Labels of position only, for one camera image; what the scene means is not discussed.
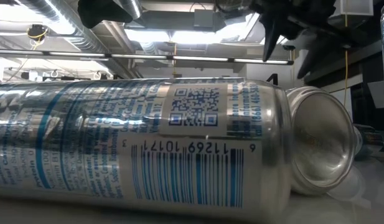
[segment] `fluorescent light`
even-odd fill
[[[276,44],[284,44],[284,43],[286,43],[287,41],[288,41],[287,38],[285,38],[285,37],[283,37],[282,35],[280,35],[278,41],[276,41]],[[261,44],[261,45],[264,45],[264,44],[265,44],[265,37],[264,37],[264,39],[261,40],[260,44]]]
[[[261,40],[260,44],[265,45],[265,37],[264,37],[264,39]]]
[[[104,57],[104,54],[76,53],[76,52],[51,52],[53,56],[79,56],[79,57]]]
[[[208,62],[227,62],[227,58],[215,58],[215,57],[190,57],[190,56],[174,56],[175,60],[200,60]]]
[[[289,41],[289,39],[284,38],[284,39],[280,42],[280,44],[285,44],[287,41]]]
[[[253,29],[253,27],[256,24],[259,17],[260,17],[260,15],[258,13],[249,14],[246,16],[246,21],[248,21],[247,26],[244,29],[244,31],[240,34],[239,39],[238,39],[239,41],[245,40],[247,38],[248,34]]]
[[[136,58],[136,59],[157,59],[157,60],[165,60],[166,56],[163,55],[123,55],[123,54],[113,54],[111,55],[114,58]]]
[[[0,50],[0,54],[42,55],[43,53],[33,50]]]
[[[151,30],[131,30],[125,29],[128,38],[141,43],[145,42],[168,42],[169,36],[166,31],[151,31]]]
[[[176,31],[171,41],[177,44],[212,44],[221,40],[213,32]]]
[[[243,58],[236,58],[235,62],[239,62],[239,63],[267,63],[267,64],[278,64],[278,65],[288,64],[288,61],[268,60],[268,61],[264,62],[261,59],[243,59]]]

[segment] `light fixture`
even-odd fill
[[[79,57],[104,57],[104,54],[78,53],[78,52],[51,52],[53,56],[79,56]]]
[[[174,56],[175,60],[200,60],[208,62],[227,62],[227,58],[216,58],[216,57],[190,57],[190,56]]]
[[[48,52],[48,51],[30,51],[30,50],[1,50],[0,54],[20,55],[34,54],[41,55],[41,58],[46,56],[57,56],[68,58],[74,57],[80,60],[81,58],[87,58],[88,60],[101,60],[106,58],[133,58],[133,59],[153,59],[153,60],[195,60],[195,61],[206,61],[206,62],[229,62],[229,63],[259,63],[259,64],[270,64],[270,65],[292,65],[292,61],[288,60],[268,60],[267,62],[262,59],[254,58],[226,58],[226,57],[196,57],[196,56],[181,56],[181,55],[138,55],[138,54],[94,54],[94,53],[78,53],[78,52]]]
[[[214,32],[176,31],[171,41],[177,44],[212,44],[220,39]]]
[[[275,64],[275,65],[287,65],[288,61],[282,60],[267,60],[266,62],[261,59],[247,59],[247,58],[235,58],[235,62],[238,63],[267,63],[267,64]]]
[[[141,43],[146,42],[168,42],[170,41],[166,31],[158,30],[131,30],[125,29],[128,38]]]
[[[246,22],[247,25],[246,25],[245,29],[243,30],[243,32],[239,36],[239,39],[238,39],[239,41],[245,40],[247,38],[248,34],[253,29],[253,27],[256,24],[259,17],[260,17],[260,15],[258,13],[249,14],[246,16],[246,21],[248,21],[248,22]]]
[[[42,52],[33,50],[1,50],[0,54],[42,55]]]
[[[165,60],[166,56],[163,55],[123,55],[123,54],[113,54],[111,55],[114,58],[133,58],[133,59],[156,59],[156,60]]]
[[[288,41],[287,38],[285,38],[285,37],[283,37],[282,35],[280,35],[278,41],[276,41],[276,44],[284,44],[284,43],[286,43],[287,41]],[[261,40],[260,44],[261,44],[261,45],[265,45],[265,37],[264,37],[264,39]]]

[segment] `ceiling duct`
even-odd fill
[[[140,43],[143,51],[146,54],[159,54],[159,49],[157,49],[156,43],[154,42],[148,42],[148,43]]]
[[[114,0],[120,5],[133,19],[137,19],[142,15],[142,6],[138,0]]]
[[[109,50],[99,41],[96,35],[86,29],[81,23],[78,15],[64,0],[16,0],[17,3],[28,7],[36,14],[46,17],[50,23],[49,27],[58,34],[72,34],[82,37],[65,38],[68,42],[80,49],[82,52],[108,53]],[[118,62],[110,58],[108,61],[98,62],[109,68],[115,74],[123,76],[128,71]]]

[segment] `ceiling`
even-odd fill
[[[72,9],[77,12],[78,0],[64,0]],[[193,13],[195,9],[212,10],[214,8],[212,0],[201,0],[199,3],[190,0],[139,0],[143,12],[160,12],[170,14],[172,12]],[[26,30],[31,24],[43,24],[49,26],[46,19],[30,10],[22,10],[20,6],[7,6],[0,5],[0,32],[12,32],[16,35],[0,35],[0,49],[18,49],[30,50],[35,45],[35,41],[24,35]],[[136,41],[130,41],[123,30],[124,24],[116,22],[101,22],[91,29],[93,35],[97,40],[104,45],[107,52],[111,53],[142,53],[141,45]],[[265,36],[263,26],[257,22],[251,27],[251,32],[248,33],[245,40],[241,41],[228,41],[221,44],[168,44],[165,42],[156,42],[158,50],[163,54],[173,54],[176,51],[177,55],[186,56],[207,56],[207,57],[244,57],[244,58],[261,58],[263,54],[263,46],[260,44]],[[78,52],[79,50],[71,44],[67,38],[63,36],[58,37],[52,29],[49,30],[47,37],[44,41],[36,47],[37,50],[46,51],[66,51]],[[281,45],[278,45],[271,59],[289,60],[289,52],[285,51]],[[110,70],[102,63],[94,61],[71,61],[71,60],[44,60],[42,59],[29,59],[26,61],[24,58],[7,58],[3,60],[6,68],[20,67],[23,63],[23,70],[38,70],[41,72],[60,71],[62,75],[78,75],[87,78],[98,78],[98,72],[109,72]],[[168,68],[173,67],[172,62],[162,62],[157,60],[136,60],[130,62],[125,59],[117,60],[117,64],[121,68],[129,72],[129,77],[140,78],[143,77],[144,72],[149,71],[146,77],[163,76],[163,73],[168,72]],[[229,74],[238,73],[243,64],[236,63],[218,63],[218,62],[194,62],[194,61],[177,61],[177,68],[182,68],[182,73],[195,71],[195,69],[227,69]],[[15,72],[6,69],[6,79],[12,76]]]

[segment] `wall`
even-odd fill
[[[149,67],[139,67],[139,72],[144,78],[173,78],[174,68],[160,68],[156,70]],[[176,73],[182,74],[182,78],[198,78],[198,77],[237,77],[238,74],[233,69],[227,68],[205,68],[202,71],[199,68],[176,68]]]

